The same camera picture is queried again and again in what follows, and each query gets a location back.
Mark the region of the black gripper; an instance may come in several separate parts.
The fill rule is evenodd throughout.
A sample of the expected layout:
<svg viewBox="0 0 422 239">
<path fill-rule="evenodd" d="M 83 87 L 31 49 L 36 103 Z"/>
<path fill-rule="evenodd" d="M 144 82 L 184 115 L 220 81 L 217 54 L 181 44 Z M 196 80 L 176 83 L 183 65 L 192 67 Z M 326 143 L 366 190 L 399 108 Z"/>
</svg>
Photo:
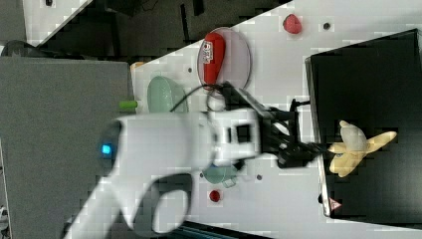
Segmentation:
<svg viewBox="0 0 422 239">
<path fill-rule="evenodd" d="M 315 158 L 327 152 L 326 143 L 299 142 L 299 111 L 296 99 L 288 111 L 265 107 L 243 89 L 229 82 L 222 84 L 222 96 L 227 111 L 252 109 L 259 123 L 260 151 L 277 157 L 279 168 L 300 167 L 300 158 Z"/>
</svg>

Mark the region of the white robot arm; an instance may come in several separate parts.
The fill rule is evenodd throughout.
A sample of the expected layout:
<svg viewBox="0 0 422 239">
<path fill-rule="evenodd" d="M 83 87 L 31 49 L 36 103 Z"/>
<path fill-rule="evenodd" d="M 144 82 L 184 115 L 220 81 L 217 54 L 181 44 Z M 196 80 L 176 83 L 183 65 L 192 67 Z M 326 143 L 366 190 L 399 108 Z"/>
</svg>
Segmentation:
<svg viewBox="0 0 422 239">
<path fill-rule="evenodd" d="M 268 153 L 280 167 L 305 166 L 325 152 L 302 142 L 296 110 L 266 108 L 228 82 L 214 86 L 222 111 L 149 113 L 114 119 L 99 145 L 104 167 L 63 239 L 106 239 L 116 218 L 141 237 L 157 237 L 164 196 L 193 192 L 193 176 L 211 168 L 242 168 Z"/>
</svg>

